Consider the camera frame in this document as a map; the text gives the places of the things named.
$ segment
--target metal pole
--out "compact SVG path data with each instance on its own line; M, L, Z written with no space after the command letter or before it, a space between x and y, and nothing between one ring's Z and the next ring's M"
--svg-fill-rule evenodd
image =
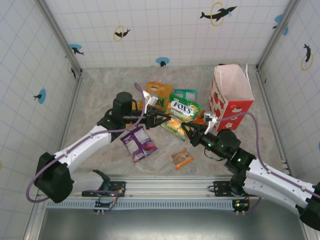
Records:
M81 67L75 58L74 53L72 52L71 48L69 47L69 44L64 36L64 34L61 32L52 12L50 11L47 3L45 0L35 0L35 3L39 7L40 11L43 14L43 17L47 21L48 25L50 26L53 34L55 35L56 39L58 40L61 48L63 49L66 57L68 58L72 69L78 73L78 76L81 75Z
M280 39L281 35L283 34L284 30L288 26L289 20L292 17L292 15L295 13L295 10L297 9L299 3L301 0L289 0L289 4L284 11L284 14L282 16L281 21L276 26L275 32L270 39L268 45L266 46L266 49L257 65L257 70L260 72L260 69L263 67L263 65L267 62L268 57L270 56L271 52L275 48L278 40Z

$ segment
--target white tiled wall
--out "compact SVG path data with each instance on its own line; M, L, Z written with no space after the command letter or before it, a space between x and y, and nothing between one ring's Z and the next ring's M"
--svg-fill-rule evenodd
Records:
M82 68L257 64L289 0L47 0ZM236 7L213 26L206 15ZM114 32L123 26L122 38Z
M55 152L75 79L33 0L0 1L0 239L21 239L39 156ZM46 90L43 104L34 100Z
M293 174L316 184L320 181L320 1L301 1L288 29L263 69L265 87ZM313 55L306 65L305 44Z

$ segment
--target teal package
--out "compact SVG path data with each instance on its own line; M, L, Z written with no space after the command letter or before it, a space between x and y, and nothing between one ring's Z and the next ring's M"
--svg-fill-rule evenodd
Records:
M197 91L193 89L180 89L177 88L174 90L174 95L179 96L180 98L188 99L195 101L197 97Z

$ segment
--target red and white paper bag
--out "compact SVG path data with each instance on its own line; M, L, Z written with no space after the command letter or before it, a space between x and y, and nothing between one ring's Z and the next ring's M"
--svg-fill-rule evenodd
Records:
M219 119L231 117L238 113L245 113L254 102L254 96L248 77L236 64L220 65L214 68L213 80L209 96L210 110ZM230 120L218 122L217 131L222 129L236 130L244 115Z

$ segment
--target purple snack bag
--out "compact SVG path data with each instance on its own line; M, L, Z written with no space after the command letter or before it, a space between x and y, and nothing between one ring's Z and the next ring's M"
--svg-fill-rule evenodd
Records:
M149 156L157 149L156 145L146 134L143 126L135 128L120 139L133 157L134 163Z

